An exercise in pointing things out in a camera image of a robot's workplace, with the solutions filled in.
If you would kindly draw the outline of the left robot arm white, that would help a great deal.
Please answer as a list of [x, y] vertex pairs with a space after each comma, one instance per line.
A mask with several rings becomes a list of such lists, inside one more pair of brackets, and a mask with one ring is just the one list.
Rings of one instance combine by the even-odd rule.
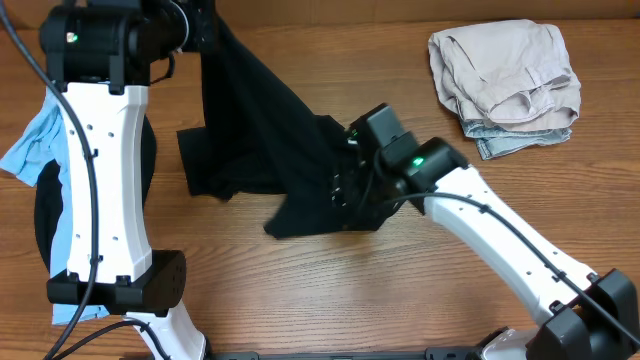
[[183, 303], [186, 259], [155, 250], [143, 216], [141, 136], [155, 61], [211, 48], [209, 1], [68, 1], [40, 29], [67, 132], [71, 249], [47, 283], [54, 304], [101, 305], [156, 359], [208, 359]]

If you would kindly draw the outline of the black t-shirt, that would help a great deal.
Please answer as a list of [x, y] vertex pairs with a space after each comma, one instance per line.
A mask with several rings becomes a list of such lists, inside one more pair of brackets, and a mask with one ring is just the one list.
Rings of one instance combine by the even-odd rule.
[[223, 201], [236, 193], [282, 194], [267, 234], [329, 230], [332, 141], [342, 125], [314, 114], [217, 17], [215, 50], [201, 56], [204, 126], [178, 132], [189, 192]]

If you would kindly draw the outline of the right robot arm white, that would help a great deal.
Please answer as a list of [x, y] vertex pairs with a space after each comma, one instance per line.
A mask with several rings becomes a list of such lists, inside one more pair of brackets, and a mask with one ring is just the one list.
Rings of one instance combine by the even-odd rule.
[[354, 134], [338, 144], [357, 180], [356, 227], [409, 202], [476, 253], [515, 293], [536, 327], [499, 329], [473, 346], [435, 347], [428, 359], [629, 359], [639, 352], [638, 295], [613, 269], [599, 275], [561, 251], [440, 138], [387, 142]]

